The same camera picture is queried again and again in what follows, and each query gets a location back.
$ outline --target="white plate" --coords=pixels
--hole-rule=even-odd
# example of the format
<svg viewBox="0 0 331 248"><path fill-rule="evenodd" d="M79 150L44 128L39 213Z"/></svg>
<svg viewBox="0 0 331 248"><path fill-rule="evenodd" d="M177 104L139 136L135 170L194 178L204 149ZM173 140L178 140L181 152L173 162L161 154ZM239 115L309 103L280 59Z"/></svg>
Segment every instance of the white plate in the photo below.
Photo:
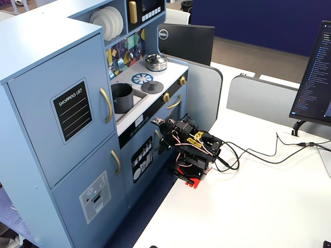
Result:
<svg viewBox="0 0 331 248"><path fill-rule="evenodd" d="M121 13L119 12L118 9L116 9L115 7L113 6L107 6L106 9L109 9L109 10L112 10L114 13L117 14L117 17L118 17L118 32L117 32L117 35L120 35L122 33L122 30L123 30L123 18L122 18L122 15Z"/></svg>
<svg viewBox="0 0 331 248"><path fill-rule="evenodd" d="M98 26L102 26L103 34L105 34L105 32L106 32L106 24L105 24L105 22L102 19L100 19L99 14L98 14L98 11L95 11L92 14L91 18L89 19L89 22L92 23L92 24L98 25Z"/></svg>
<svg viewBox="0 0 331 248"><path fill-rule="evenodd" d="M140 174L141 174L141 169L138 168L133 176L134 181L136 181L139 178Z"/></svg>
<svg viewBox="0 0 331 248"><path fill-rule="evenodd" d="M89 20L90 23L102 26L103 38L110 41L114 36L114 22L113 18L109 17L105 9L100 9L94 12Z"/></svg>
<svg viewBox="0 0 331 248"><path fill-rule="evenodd" d="M103 10L107 12L108 16L112 19L112 21L114 23L114 35L113 35L113 38L115 38L117 36L118 28L119 28L119 20L118 20L118 17L117 17L117 13L115 13L111 9L108 9L107 7L103 8Z"/></svg>
<svg viewBox="0 0 331 248"><path fill-rule="evenodd" d="M112 38L116 36L115 33L115 18L106 10L106 9L100 9L98 11L100 13L100 16L102 17L103 20L105 20L106 23L106 33L105 40L110 41Z"/></svg>

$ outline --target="small pot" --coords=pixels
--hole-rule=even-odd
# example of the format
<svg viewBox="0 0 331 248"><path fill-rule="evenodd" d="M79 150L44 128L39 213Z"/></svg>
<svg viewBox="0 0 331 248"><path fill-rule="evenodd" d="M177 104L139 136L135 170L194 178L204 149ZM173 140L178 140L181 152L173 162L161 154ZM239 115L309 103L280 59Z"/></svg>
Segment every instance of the small pot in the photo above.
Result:
<svg viewBox="0 0 331 248"><path fill-rule="evenodd" d="M151 54L146 56L145 61L150 71L164 71L167 68L168 59L164 55Z"/></svg>
<svg viewBox="0 0 331 248"><path fill-rule="evenodd" d="M133 89L131 85L113 84L111 88L115 113L125 114L133 108Z"/></svg>

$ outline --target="gold handle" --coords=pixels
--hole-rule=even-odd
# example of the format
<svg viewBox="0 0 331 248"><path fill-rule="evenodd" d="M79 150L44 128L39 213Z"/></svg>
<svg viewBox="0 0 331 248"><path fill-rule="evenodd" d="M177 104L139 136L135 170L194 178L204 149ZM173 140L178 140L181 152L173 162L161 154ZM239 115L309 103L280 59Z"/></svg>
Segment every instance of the gold handle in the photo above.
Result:
<svg viewBox="0 0 331 248"><path fill-rule="evenodd" d="M162 99L163 99L164 102L170 102L170 95L169 95L169 93L168 92L164 93Z"/></svg>
<svg viewBox="0 0 331 248"><path fill-rule="evenodd" d="M158 136L158 138L159 138L160 140L162 139L160 133L159 133L156 129L155 129L155 134ZM159 145L157 148L155 148L154 150L157 151L158 149L160 149L160 145Z"/></svg>
<svg viewBox="0 0 331 248"><path fill-rule="evenodd" d="M171 106L167 107L167 110L169 110L169 109L171 109L171 108L174 108L174 107L176 107L176 106L178 106L178 105L180 104L180 102L182 101L182 96L181 96L181 94L178 95L178 98L179 98L179 101L176 102L174 105L171 105Z"/></svg>
<svg viewBox="0 0 331 248"><path fill-rule="evenodd" d="M117 156L117 154L115 153L114 150L111 151L112 155L114 156L114 158L116 159L117 163L118 163L118 170L116 171L116 174L119 174L121 172L122 166L121 166L121 162Z"/></svg>
<svg viewBox="0 0 331 248"><path fill-rule="evenodd" d="M179 84L182 85L182 86L186 84L185 76L182 76L182 77L180 78L180 80L179 80Z"/></svg>
<svg viewBox="0 0 331 248"><path fill-rule="evenodd" d="M130 22L132 24L138 22L138 15L137 15L137 4L135 1L129 2L129 12L130 12Z"/></svg>
<svg viewBox="0 0 331 248"><path fill-rule="evenodd" d="M109 97L103 88L100 88L100 93L103 95L103 97L107 101L108 108L109 108L109 116L105 120L105 123L107 124L113 117L112 104L110 103Z"/></svg>

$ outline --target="oven window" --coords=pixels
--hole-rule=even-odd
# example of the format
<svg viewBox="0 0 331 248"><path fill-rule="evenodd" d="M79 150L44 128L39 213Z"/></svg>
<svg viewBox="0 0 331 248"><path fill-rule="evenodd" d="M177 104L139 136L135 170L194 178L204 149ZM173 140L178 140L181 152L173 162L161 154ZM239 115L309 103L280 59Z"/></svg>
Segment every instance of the oven window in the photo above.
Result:
<svg viewBox="0 0 331 248"><path fill-rule="evenodd" d="M158 7L158 0L142 0L143 1L143 12L145 12L146 10L148 11L152 11L154 10L156 7Z"/></svg>

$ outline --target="oven door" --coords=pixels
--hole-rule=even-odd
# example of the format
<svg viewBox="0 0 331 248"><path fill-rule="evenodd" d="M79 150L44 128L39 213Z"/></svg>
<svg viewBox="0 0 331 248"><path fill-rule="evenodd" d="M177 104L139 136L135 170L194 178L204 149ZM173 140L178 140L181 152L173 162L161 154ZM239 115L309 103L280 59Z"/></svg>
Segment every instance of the oven door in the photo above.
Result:
<svg viewBox="0 0 331 248"><path fill-rule="evenodd" d="M164 0L127 0L129 32L164 12Z"/></svg>

